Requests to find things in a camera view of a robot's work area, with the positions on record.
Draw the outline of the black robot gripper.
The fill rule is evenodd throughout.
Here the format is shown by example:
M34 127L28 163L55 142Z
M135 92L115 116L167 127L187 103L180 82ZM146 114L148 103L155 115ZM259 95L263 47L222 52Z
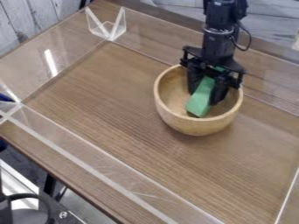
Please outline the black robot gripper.
M186 45L180 65L187 69L187 87L192 95L202 83L205 73L202 69L222 67L226 76L215 78L215 86L211 90L210 105L215 106L225 100L230 88L239 89L246 73L246 68L235 61L235 49L239 48L239 28L227 30L205 29L202 47Z

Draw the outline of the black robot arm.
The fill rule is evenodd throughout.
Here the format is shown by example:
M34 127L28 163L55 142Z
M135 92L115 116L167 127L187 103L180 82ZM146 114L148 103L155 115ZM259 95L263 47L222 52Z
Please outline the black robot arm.
M247 31L241 20L247 16L247 0L203 0L202 46L186 45L180 65L187 69L187 87L191 94L205 77L214 79L209 103L218 105L231 88L239 89L246 68L235 61L235 50L247 51L238 45L239 30Z

